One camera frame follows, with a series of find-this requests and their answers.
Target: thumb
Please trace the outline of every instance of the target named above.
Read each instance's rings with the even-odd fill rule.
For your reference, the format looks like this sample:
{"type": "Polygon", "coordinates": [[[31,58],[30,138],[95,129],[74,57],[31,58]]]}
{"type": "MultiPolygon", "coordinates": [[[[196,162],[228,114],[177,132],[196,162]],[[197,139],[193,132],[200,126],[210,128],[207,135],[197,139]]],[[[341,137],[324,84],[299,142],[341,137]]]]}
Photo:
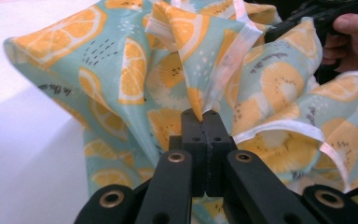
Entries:
{"type": "Polygon", "coordinates": [[[336,18],[333,23],[333,27],[336,31],[350,35],[352,41],[358,44],[358,15],[357,14],[345,14],[336,18]]]}

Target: white surface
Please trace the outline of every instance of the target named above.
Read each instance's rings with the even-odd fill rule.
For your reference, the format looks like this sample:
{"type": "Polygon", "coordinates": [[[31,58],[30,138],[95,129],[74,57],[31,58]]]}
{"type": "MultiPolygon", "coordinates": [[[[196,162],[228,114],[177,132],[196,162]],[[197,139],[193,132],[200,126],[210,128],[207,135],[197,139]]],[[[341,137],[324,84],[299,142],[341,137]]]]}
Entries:
{"type": "Polygon", "coordinates": [[[88,199],[81,126],[10,65],[3,41],[95,2],[0,1],[0,224],[73,223],[88,199]]]}

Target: citrus print fabric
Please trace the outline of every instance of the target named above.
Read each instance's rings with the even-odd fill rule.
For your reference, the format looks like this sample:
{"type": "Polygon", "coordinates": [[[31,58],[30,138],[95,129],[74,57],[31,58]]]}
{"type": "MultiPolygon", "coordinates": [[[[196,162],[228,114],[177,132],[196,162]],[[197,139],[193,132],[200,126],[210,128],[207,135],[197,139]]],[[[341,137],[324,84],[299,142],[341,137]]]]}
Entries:
{"type": "MultiPolygon", "coordinates": [[[[189,108],[217,111],[239,148],[294,190],[355,188],[358,72],[319,86],[312,19],[266,44],[280,21],[274,6],[239,0],[106,0],[5,50],[84,126],[90,194],[149,179],[189,108]]],[[[226,223],[222,201],[195,199],[193,220],[226,223]]]]}

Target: metal ring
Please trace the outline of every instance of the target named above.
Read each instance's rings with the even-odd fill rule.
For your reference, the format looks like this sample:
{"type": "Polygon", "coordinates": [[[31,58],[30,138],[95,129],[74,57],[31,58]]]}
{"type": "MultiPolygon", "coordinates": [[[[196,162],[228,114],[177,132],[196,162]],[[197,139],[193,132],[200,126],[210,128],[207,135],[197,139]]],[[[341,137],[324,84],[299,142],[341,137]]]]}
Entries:
{"type": "Polygon", "coordinates": [[[174,152],[168,156],[168,160],[171,162],[181,162],[185,160],[185,155],[179,152],[174,152]]]}
{"type": "Polygon", "coordinates": [[[315,192],[315,197],[320,203],[333,208],[342,208],[345,205],[344,201],[338,195],[327,190],[318,189],[315,192]],[[332,197],[333,200],[328,200],[325,196],[332,197]]]}
{"type": "Polygon", "coordinates": [[[252,156],[246,152],[239,152],[237,155],[235,155],[235,159],[241,162],[251,162],[252,156]]]}
{"type": "Polygon", "coordinates": [[[113,208],[121,204],[124,200],[124,193],[120,190],[114,189],[106,192],[101,196],[100,205],[105,208],[113,208]]]}

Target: human hand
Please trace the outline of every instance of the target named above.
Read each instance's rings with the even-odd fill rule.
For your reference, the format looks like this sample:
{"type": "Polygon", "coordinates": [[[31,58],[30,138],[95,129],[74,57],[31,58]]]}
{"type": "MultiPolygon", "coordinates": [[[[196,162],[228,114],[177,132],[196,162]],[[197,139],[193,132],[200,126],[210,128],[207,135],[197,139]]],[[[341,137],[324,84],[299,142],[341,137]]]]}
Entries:
{"type": "Polygon", "coordinates": [[[329,35],[324,45],[322,64],[340,60],[339,73],[358,70],[358,15],[345,14],[336,18],[333,28],[345,35],[329,35]]]}

